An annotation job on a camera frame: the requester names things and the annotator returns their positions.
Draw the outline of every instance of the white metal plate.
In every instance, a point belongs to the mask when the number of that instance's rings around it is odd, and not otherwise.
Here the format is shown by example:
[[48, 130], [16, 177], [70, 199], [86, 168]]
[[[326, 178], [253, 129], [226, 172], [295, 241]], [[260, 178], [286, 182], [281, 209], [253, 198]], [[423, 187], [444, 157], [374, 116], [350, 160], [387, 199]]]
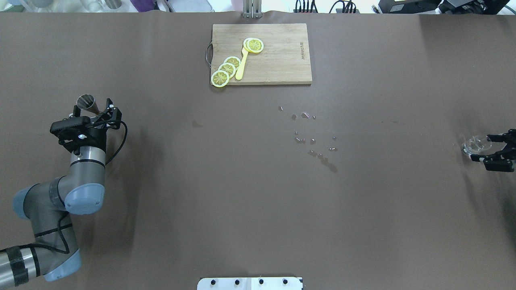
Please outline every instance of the white metal plate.
[[203, 278], [197, 290], [302, 290], [301, 277]]

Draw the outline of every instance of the light blue joint cap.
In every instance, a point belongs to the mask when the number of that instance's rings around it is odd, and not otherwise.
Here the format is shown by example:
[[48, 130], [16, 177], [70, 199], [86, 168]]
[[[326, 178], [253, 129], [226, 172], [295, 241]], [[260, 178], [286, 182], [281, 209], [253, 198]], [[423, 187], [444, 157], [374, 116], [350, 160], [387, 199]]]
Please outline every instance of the light blue joint cap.
[[43, 275], [45, 280], [48, 282], [56, 281], [58, 279], [64, 278], [68, 275], [71, 275], [77, 272], [82, 265], [82, 261], [80, 260], [79, 250], [71, 255], [66, 261], [64, 261], [61, 265], [57, 266], [54, 270]]
[[21, 219], [29, 219], [23, 211], [23, 202], [25, 201], [25, 197], [27, 196], [29, 190], [33, 187], [34, 185], [16, 192], [14, 198], [12, 199], [12, 209], [14, 210], [16, 215]]
[[104, 191], [104, 186], [99, 183], [77, 186], [64, 199], [64, 207], [74, 215], [96, 213], [102, 207]]

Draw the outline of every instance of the brown table surface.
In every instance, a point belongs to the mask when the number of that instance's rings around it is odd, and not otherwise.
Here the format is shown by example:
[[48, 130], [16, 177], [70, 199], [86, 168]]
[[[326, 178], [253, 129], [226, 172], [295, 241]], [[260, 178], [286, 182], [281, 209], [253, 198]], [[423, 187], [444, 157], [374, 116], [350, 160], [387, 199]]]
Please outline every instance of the brown table surface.
[[[215, 23], [307, 23], [313, 84], [212, 87]], [[12, 196], [67, 174], [48, 130], [89, 93], [120, 107], [127, 143], [102, 210], [73, 217], [82, 269], [20, 289], [259, 275], [514, 289], [516, 173], [487, 172], [460, 145], [515, 127], [515, 31], [511, 16], [2, 13], [0, 248], [33, 241]], [[291, 119], [303, 111], [316, 119]], [[121, 137], [109, 133], [108, 155]]]

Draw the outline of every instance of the cutting board handle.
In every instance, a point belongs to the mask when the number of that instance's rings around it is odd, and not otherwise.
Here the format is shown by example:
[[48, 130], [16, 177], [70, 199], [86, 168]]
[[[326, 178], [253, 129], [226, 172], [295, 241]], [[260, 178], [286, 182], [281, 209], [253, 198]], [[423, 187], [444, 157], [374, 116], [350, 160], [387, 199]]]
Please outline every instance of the cutting board handle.
[[[208, 60], [208, 52], [209, 52], [210, 46], [212, 47], [212, 56]], [[209, 42], [208, 46], [206, 47], [206, 62], [208, 63], [210, 68], [212, 67], [212, 60], [213, 60], [213, 39]]]

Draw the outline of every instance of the lemon slice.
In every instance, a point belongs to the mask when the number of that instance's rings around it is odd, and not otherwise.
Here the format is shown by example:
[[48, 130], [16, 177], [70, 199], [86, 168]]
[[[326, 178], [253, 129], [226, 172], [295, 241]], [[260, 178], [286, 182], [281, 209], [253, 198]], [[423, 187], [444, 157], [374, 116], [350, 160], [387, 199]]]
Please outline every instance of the lemon slice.
[[237, 68], [237, 69], [240, 66], [240, 59], [238, 57], [236, 57], [236, 56], [230, 56], [230, 57], [226, 58], [224, 60], [224, 63], [226, 63], [226, 62], [234, 65], [235, 68]]
[[251, 40], [251, 39], [254, 39], [254, 38], [252, 38], [252, 37], [248, 37], [248, 38], [244, 39], [244, 47], [247, 47], [247, 42], [248, 42], [249, 40]]
[[253, 38], [247, 41], [247, 50], [252, 53], [260, 53], [263, 50], [263, 41], [258, 38]]
[[218, 70], [212, 74], [212, 85], [222, 88], [229, 83], [229, 74], [225, 71]]
[[232, 78], [233, 76], [235, 76], [236, 67], [232, 63], [225, 62], [219, 66], [219, 71], [227, 72], [229, 75], [229, 78]]

